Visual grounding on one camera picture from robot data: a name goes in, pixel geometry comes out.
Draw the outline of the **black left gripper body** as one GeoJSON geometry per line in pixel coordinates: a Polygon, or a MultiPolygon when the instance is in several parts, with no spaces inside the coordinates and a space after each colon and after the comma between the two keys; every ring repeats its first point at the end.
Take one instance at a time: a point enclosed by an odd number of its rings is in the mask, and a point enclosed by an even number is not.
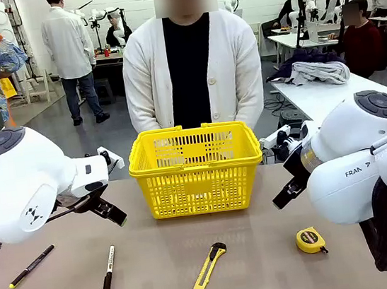
{"type": "Polygon", "coordinates": [[[95,211],[110,210],[112,204],[109,204],[101,196],[107,189],[108,185],[96,187],[92,192],[83,197],[74,197],[67,194],[57,196],[57,207],[65,208],[67,213],[85,213],[95,211]]]}

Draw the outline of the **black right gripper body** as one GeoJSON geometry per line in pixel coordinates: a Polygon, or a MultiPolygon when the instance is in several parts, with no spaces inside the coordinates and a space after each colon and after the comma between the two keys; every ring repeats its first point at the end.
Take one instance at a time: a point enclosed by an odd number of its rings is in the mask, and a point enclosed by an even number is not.
{"type": "Polygon", "coordinates": [[[296,189],[307,187],[310,172],[304,167],[301,161],[302,145],[298,145],[287,157],[283,166],[293,178],[288,182],[288,187],[296,189]]]}

